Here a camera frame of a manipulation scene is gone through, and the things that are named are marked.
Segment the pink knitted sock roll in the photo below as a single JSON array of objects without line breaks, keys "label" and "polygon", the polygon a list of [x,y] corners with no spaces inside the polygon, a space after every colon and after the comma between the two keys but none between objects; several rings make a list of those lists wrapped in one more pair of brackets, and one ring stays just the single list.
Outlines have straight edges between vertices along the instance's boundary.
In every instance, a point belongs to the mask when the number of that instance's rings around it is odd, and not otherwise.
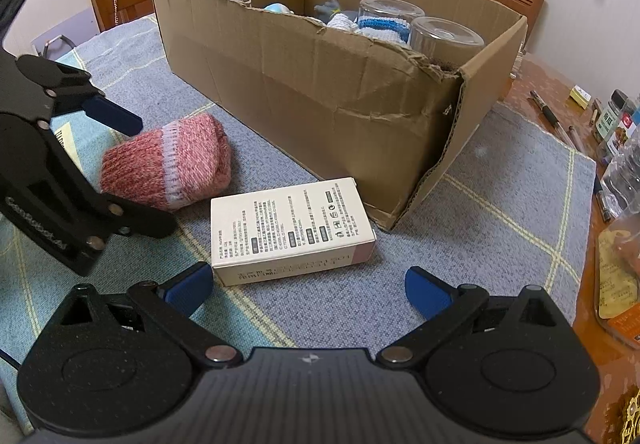
[{"label": "pink knitted sock roll", "polygon": [[104,193],[164,211],[213,198],[231,182],[224,126],[208,113],[172,121],[104,153]]}]

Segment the pink white carton box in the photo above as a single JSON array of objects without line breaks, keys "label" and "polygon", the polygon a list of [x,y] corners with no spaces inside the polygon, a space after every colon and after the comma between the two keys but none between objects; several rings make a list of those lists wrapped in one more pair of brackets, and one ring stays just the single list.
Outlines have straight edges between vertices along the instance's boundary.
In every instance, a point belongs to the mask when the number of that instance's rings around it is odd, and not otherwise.
[{"label": "pink white carton box", "polygon": [[226,287],[360,264],[376,244],[351,177],[214,198],[210,237]]}]

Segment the white blue striped sock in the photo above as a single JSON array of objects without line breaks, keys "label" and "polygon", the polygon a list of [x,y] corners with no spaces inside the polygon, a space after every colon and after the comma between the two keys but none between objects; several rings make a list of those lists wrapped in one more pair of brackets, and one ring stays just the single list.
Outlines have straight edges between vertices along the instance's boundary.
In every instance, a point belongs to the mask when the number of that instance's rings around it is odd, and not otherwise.
[{"label": "white blue striped sock", "polygon": [[326,26],[330,29],[354,33],[358,29],[358,24],[352,21],[347,14],[336,12]]}]

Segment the jar with brown cookies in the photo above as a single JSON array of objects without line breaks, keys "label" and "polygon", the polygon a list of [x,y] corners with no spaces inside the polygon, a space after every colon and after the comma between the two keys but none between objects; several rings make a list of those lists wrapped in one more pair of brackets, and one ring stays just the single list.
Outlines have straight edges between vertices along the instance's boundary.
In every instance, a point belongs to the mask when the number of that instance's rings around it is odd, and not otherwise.
[{"label": "jar with brown cookies", "polygon": [[360,0],[357,24],[362,16],[404,19],[411,26],[411,22],[424,17],[425,12],[421,7],[404,0]]}]

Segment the snowman figurine blue hat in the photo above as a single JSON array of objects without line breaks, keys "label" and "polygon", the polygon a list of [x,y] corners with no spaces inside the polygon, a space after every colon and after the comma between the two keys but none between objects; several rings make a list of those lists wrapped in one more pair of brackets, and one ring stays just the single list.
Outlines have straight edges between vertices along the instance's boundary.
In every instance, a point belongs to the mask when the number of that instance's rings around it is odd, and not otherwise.
[{"label": "snowman figurine blue hat", "polygon": [[266,6],[265,10],[273,12],[274,14],[294,14],[294,11],[288,8],[288,6],[286,6],[285,4],[281,3],[272,3]]}]

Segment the clear jar black lid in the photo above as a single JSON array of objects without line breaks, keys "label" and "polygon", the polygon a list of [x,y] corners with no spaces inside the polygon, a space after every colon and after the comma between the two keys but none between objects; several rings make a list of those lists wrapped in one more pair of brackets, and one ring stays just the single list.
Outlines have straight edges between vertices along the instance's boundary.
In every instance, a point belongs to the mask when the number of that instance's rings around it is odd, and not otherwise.
[{"label": "clear jar black lid", "polygon": [[639,349],[639,214],[627,210],[598,237],[596,316],[631,349]]}]

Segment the clear water bottle red label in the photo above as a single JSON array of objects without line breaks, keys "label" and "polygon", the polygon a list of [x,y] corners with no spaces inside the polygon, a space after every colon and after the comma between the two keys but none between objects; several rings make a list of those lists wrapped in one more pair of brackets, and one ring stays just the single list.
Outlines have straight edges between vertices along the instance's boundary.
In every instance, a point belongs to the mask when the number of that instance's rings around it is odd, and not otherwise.
[{"label": "clear water bottle red label", "polygon": [[601,181],[605,204],[614,219],[639,198],[639,177],[639,126],[636,126],[608,164]]}]

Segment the gold ornament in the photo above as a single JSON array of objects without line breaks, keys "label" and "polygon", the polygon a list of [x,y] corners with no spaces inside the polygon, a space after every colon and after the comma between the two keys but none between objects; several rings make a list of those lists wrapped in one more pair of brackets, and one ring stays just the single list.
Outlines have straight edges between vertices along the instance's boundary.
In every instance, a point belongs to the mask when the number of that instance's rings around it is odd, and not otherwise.
[{"label": "gold ornament", "polygon": [[623,409],[620,444],[638,443],[640,436],[640,391],[629,398]]}]

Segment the snack bottle red label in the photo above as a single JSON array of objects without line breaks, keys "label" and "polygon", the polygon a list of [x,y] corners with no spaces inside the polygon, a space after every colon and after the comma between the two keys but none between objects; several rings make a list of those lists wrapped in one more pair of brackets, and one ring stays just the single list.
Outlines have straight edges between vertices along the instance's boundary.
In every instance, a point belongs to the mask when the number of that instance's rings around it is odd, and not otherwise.
[{"label": "snack bottle red label", "polygon": [[639,109],[632,113],[624,112],[611,134],[600,142],[597,150],[598,161],[605,167],[620,153],[626,141],[631,138],[639,124],[639,117]]}]

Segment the small jar dark lid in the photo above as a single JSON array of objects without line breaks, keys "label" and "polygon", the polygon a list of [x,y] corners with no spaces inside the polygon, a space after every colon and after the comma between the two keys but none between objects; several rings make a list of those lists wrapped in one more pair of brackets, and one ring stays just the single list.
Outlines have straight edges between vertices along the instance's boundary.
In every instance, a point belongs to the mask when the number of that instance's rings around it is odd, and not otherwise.
[{"label": "small jar dark lid", "polygon": [[623,115],[632,115],[637,108],[634,98],[628,97],[622,90],[615,89],[608,103],[602,108],[600,117],[594,126],[593,136],[599,141],[608,139]]}]

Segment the yellow sticky note pad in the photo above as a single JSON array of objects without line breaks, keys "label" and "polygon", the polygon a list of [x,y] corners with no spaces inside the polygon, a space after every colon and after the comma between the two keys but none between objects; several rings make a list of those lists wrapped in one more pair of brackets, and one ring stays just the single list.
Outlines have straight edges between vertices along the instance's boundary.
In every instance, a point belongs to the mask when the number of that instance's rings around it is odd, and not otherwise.
[{"label": "yellow sticky note pad", "polygon": [[570,99],[574,100],[579,107],[586,110],[590,106],[591,96],[578,85],[570,89]]}]

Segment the brown cardboard box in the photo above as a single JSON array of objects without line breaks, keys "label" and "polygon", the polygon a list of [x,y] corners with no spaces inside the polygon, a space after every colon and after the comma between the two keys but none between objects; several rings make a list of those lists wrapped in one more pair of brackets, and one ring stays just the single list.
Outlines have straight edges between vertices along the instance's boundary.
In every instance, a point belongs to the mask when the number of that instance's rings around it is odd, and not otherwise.
[{"label": "brown cardboard box", "polygon": [[[405,0],[484,38],[481,52],[446,71],[314,20],[324,1],[153,0],[172,72],[310,173],[355,178],[368,216],[390,230],[502,94],[527,22],[494,0]],[[294,14],[266,11],[272,3]]]}]

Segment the clear plastic cup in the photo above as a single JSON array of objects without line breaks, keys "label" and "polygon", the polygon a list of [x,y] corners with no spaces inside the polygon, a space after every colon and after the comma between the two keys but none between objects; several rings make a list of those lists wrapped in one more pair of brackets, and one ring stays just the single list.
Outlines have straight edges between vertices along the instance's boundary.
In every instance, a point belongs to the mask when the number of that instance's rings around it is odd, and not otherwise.
[{"label": "clear plastic cup", "polygon": [[411,22],[409,45],[431,64],[454,71],[481,52],[485,41],[480,34],[458,22],[424,16]]}]

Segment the blue knitted sock roll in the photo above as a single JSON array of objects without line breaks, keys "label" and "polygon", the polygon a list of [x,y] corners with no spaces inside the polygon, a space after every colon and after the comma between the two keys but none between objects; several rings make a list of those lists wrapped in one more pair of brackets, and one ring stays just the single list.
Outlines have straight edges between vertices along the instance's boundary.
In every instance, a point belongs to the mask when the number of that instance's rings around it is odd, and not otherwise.
[{"label": "blue knitted sock roll", "polygon": [[410,24],[399,18],[362,16],[358,19],[356,32],[388,43],[407,44]]}]

